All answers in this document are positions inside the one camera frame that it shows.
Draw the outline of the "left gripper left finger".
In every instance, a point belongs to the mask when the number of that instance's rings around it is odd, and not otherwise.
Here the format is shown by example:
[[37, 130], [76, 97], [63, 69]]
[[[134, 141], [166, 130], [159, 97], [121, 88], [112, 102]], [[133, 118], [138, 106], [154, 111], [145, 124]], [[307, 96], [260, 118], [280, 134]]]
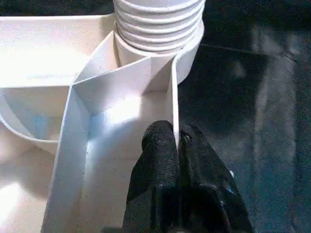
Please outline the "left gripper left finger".
[[178, 222], [179, 161], [168, 121], [148, 126], [133, 167], [122, 232], [167, 233]]

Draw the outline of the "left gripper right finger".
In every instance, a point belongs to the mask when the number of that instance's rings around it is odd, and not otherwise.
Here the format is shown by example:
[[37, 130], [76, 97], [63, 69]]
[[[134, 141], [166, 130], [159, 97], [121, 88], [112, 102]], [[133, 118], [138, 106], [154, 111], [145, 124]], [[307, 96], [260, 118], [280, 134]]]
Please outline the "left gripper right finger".
[[229, 169], [194, 125], [180, 129], [182, 221], [192, 233], [251, 233], [252, 224]]

